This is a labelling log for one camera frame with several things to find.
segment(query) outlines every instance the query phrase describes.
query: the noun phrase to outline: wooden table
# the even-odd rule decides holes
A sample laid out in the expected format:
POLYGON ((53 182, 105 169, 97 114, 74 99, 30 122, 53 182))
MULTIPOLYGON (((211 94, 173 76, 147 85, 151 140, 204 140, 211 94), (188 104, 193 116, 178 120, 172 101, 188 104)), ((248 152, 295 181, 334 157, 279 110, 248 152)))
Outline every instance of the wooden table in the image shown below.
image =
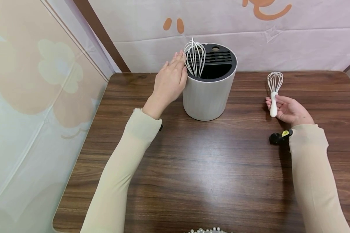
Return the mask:
MULTIPOLYGON (((53 226, 79 232, 99 177, 133 108, 153 90, 154 73, 111 77, 60 201, 53 226)), ((237 73, 216 120, 190 118, 182 98, 163 113, 128 191, 125 232, 304 232, 288 148, 270 145, 285 125, 264 105, 267 72, 237 73)), ((350 79, 342 72, 285 72, 281 95, 302 103, 329 142, 328 157, 350 225, 350 79)))

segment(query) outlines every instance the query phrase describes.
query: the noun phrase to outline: wooden frame strip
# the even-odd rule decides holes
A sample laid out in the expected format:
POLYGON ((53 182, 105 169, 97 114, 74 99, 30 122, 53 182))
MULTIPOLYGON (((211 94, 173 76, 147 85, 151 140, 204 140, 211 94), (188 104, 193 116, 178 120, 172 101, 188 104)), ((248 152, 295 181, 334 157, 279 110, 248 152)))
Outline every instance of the wooden frame strip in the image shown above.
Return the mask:
POLYGON ((73 0, 75 5, 78 7, 79 11, 82 13, 83 17, 87 20, 89 26, 95 32, 96 36, 99 38, 101 43, 106 48, 106 51, 113 58, 119 69, 122 72, 131 72, 126 63, 124 62, 122 56, 119 54, 114 43, 111 41, 109 35, 107 34, 104 26, 97 17, 95 11, 93 10, 91 4, 88 0, 73 0))

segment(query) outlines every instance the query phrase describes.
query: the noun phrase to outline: whisk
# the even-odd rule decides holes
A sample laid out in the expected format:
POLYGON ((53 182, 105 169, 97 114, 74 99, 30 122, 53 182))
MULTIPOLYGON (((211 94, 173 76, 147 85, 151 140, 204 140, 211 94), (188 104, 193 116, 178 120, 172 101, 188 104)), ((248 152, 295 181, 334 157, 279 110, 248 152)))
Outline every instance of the whisk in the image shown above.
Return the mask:
POLYGON ((184 47, 183 57, 188 71, 199 78, 205 66, 205 47, 201 43, 195 42, 192 38, 184 47))
POLYGON ((276 99, 275 96, 278 94, 278 91, 283 84, 284 78, 283 74, 280 72, 271 72, 267 76, 267 82, 269 89, 271 91, 271 109, 269 111, 269 114, 271 117, 276 117, 277 115, 277 106, 276 106, 276 99))

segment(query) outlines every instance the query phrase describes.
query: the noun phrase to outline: wrist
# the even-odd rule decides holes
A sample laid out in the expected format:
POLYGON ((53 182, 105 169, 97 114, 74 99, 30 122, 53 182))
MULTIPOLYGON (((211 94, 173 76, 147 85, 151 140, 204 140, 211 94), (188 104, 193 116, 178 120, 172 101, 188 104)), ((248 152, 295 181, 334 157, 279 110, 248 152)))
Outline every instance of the wrist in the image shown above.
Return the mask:
POLYGON ((300 116, 293 123, 291 123, 291 127, 294 127, 296 125, 314 125, 314 124, 315 122, 310 115, 300 116))
POLYGON ((167 105, 160 98, 151 95, 143 106, 142 111, 153 119, 158 120, 166 107, 167 105))

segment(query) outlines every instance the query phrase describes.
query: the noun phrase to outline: sleeve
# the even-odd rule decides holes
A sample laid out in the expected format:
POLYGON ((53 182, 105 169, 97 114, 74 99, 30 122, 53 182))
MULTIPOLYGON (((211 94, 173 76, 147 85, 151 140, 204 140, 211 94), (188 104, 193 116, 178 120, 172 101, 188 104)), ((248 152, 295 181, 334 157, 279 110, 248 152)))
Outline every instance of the sleeve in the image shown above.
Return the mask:
POLYGON ((123 233, 129 183, 161 124, 162 120, 134 110, 101 174, 81 233, 123 233))
POLYGON ((289 139, 293 183, 307 233, 350 233, 318 125, 297 125, 289 139))

